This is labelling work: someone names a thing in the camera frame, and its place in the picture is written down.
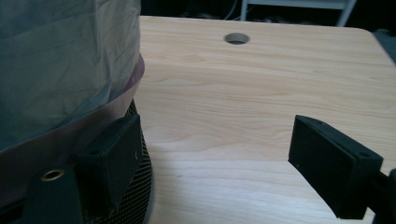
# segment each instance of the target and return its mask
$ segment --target gray fabric cover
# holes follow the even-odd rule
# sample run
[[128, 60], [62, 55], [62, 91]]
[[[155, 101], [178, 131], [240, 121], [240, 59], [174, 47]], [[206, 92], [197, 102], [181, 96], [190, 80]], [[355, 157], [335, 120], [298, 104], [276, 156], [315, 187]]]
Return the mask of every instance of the gray fabric cover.
[[140, 0], [0, 1], [0, 150], [117, 97], [139, 60]]

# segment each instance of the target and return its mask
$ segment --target metal grille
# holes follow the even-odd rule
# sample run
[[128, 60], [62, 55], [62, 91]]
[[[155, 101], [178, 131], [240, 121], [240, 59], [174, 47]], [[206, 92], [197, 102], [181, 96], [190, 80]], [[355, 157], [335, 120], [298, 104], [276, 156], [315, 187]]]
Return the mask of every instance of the metal grille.
[[[131, 102], [127, 115], [136, 114], [134, 101]], [[88, 224], [121, 224], [142, 223], [149, 206], [151, 193], [151, 161], [149, 158], [146, 142], [142, 134], [143, 160], [134, 175], [126, 193], [120, 203], [118, 211], [110, 217], [88, 217], [84, 216], [84, 222]]]

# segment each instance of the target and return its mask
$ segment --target wooden table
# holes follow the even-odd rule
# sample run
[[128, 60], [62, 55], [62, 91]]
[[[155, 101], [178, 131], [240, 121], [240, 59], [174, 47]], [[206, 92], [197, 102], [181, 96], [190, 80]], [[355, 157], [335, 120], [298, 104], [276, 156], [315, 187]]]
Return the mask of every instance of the wooden table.
[[[234, 32], [250, 41], [226, 43]], [[371, 211], [336, 219], [287, 162], [305, 115], [383, 156], [385, 174], [396, 168], [396, 69], [370, 33], [141, 17], [141, 52], [149, 223], [371, 223]]]

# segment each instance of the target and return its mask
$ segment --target wood grain surface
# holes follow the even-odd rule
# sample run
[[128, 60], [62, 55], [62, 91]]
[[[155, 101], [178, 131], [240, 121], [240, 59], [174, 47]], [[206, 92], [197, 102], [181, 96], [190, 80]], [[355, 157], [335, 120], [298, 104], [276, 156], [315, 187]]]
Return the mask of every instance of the wood grain surface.
[[[249, 42], [223, 40], [235, 32]], [[370, 210], [337, 219], [287, 162], [305, 115], [383, 156], [385, 174], [396, 168], [396, 69], [370, 33], [141, 17], [141, 53], [149, 223], [371, 223]]]

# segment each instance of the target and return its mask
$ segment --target black mesh grille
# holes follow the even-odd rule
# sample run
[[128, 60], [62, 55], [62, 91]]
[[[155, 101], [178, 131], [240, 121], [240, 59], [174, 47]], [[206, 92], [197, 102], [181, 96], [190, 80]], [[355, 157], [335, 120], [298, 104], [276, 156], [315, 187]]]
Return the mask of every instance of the black mesh grille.
[[[131, 102], [126, 115], [136, 114], [134, 101]], [[151, 161], [149, 158], [146, 142], [142, 134], [143, 160], [134, 175], [125, 195], [120, 203], [118, 211], [110, 217], [88, 217], [84, 216], [85, 223], [99, 224], [121, 224], [142, 223], [148, 206], [151, 193]]]

